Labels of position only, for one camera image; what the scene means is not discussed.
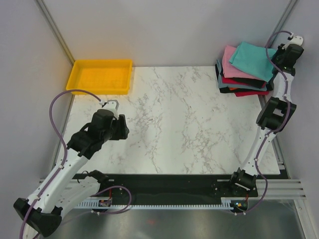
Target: yellow tray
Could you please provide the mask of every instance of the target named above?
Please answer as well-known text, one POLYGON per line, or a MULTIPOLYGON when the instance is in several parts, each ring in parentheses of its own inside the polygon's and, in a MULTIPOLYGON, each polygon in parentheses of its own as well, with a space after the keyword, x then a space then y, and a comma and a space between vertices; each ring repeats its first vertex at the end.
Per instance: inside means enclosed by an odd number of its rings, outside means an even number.
POLYGON ((66 90, 81 89, 96 95, 127 95, 131 72, 132 60, 77 60, 66 90))

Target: folded cloth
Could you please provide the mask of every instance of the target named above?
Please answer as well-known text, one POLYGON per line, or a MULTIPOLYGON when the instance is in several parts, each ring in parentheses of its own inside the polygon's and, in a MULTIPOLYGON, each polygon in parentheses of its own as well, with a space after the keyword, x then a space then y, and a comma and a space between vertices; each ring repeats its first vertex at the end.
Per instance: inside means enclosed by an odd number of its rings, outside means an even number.
MULTIPOLYGON (((218 67, 217 67, 217 64, 215 64, 215 72, 216 72, 216 78, 217 78, 217 81, 221 81, 222 80, 222 73, 219 72, 218 70, 218 67)), ((272 91, 273 88, 271 86, 271 84, 266 84, 266 88, 267 88, 267 91, 272 91)), ((225 93, 237 93, 237 92, 250 92, 250 91, 253 91, 255 92, 254 90, 249 90, 249 89, 240 89, 240 88, 237 88, 237 89, 229 89, 228 87, 224 87, 224 88, 219 88, 219 91, 223 94, 225 93)))
POLYGON ((259 80, 257 77, 249 75, 243 71, 238 70, 236 67, 232 66, 232 64, 229 62, 232 55, 236 52, 236 47, 227 45, 225 47, 224 56, 222 60, 223 69, 224 69, 224 76, 226 78, 246 78, 246 79, 254 79, 259 80))
POLYGON ((266 96, 267 94, 269 94, 269 91, 235 92, 235 96, 237 96, 237 97, 252 96, 252 95, 263 95, 263 96, 266 96))
MULTIPOLYGON (((272 57, 275 52, 275 49, 269 48, 269 57, 272 57)), ((229 62, 237 69, 256 76, 263 81, 269 82, 273 77, 273 66, 267 59, 266 49, 264 47, 242 42, 237 47, 229 62)))
MULTIPOLYGON (((217 60, 217 68, 218 72, 222 74, 223 68, 219 60, 217 60)), ((256 90, 256 91, 267 91, 266 87, 263 88, 257 88, 257 87, 252 87, 252 86, 247 86, 247 85, 240 85, 240 84, 225 84, 222 81, 222 78, 220 81, 218 81, 218 88, 225 88, 225 87, 232 87, 232 88, 241 88, 241 89, 249 89, 249 90, 256 90)))
POLYGON ((249 84, 245 84, 245 83, 241 83, 241 82, 237 82, 235 80, 233 80, 233 78, 225 78, 223 76, 223 74, 221 74, 221 80, 224 84, 237 84, 237 85, 244 85, 244 86, 249 86, 249 84))
POLYGON ((248 79, 248 78, 238 78, 238 77, 233 77, 231 78, 234 81, 237 81, 238 83, 244 83, 253 87, 257 88, 263 88, 266 85, 266 81, 262 80, 256 80, 256 79, 248 79))

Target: gray wall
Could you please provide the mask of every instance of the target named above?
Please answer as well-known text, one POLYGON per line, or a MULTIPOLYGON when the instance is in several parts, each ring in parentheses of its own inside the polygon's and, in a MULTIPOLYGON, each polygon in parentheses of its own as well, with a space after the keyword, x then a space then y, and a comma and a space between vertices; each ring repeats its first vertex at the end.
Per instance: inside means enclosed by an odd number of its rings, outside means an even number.
MULTIPOLYGON (((13 209, 46 176, 57 137, 48 108, 65 89, 71 66, 33 0, 0 1, 0 232, 18 238, 13 209)), ((57 102, 59 128, 70 96, 57 102)))
MULTIPOLYGON (((319 1, 301 0, 284 29, 304 37, 303 55, 296 64, 292 100, 297 110, 279 134, 292 176, 300 178, 319 226, 319 1)), ((286 42, 284 37, 277 44, 286 42)))
POLYGON ((265 45, 289 0, 45 0, 75 59, 210 66, 226 44, 265 45))

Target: marble surface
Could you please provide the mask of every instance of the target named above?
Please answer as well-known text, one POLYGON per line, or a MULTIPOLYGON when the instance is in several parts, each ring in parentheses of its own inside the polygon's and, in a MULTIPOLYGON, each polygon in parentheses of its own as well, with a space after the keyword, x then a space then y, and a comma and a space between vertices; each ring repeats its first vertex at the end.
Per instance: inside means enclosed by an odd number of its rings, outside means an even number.
MULTIPOLYGON (((221 94, 213 67, 137 67, 131 81, 127 96, 101 96, 119 101, 128 139, 106 142, 79 172, 231 174, 245 160, 261 110, 257 96, 221 94)), ((76 96, 64 139, 97 109, 92 96, 76 96)), ((260 169, 280 173, 272 147, 260 169)))

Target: robotic arm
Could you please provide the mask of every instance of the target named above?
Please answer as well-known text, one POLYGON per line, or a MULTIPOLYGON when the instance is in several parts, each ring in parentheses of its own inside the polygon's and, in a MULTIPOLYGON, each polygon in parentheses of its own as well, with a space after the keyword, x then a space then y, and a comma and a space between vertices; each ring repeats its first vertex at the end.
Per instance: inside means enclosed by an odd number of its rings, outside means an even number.
POLYGON ((290 92, 296 72, 294 64, 304 51, 301 47, 303 38, 301 36, 293 37, 292 34, 288 40, 290 41, 286 45, 281 44, 278 47, 277 52, 272 57, 272 62, 283 71, 287 80, 278 70, 273 70, 273 96, 259 113, 256 121, 258 129, 253 145, 246 160, 237 172, 234 172, 230 181, 232 185, 247 191, 256 188, 258 171, 255 162, 260 164, 268 145, 272 143, 277 133, 284 129, 297 107, 292 104, 290 92))
POLYGON ((127 139, 129 129, 125 116, 118 114, 118 107, 117 101, 108 101, 102 109, 97 110, 92 121, 73 134, 67 143, 66 163, 62 165, 62 160, 57 163, 43 183, 27 199, 19 198, 14 203, 15 210, 24 219, 32 202, 36 202, 26 222, 44 237, 48 237, 59 227, 71 209, 99 191, 103 174, 95 170, 79 185, 62 194, 73 176, 106 141, 127 139), (38 198, 39 192, 48 182, 49 185, 41 198, 38 198))

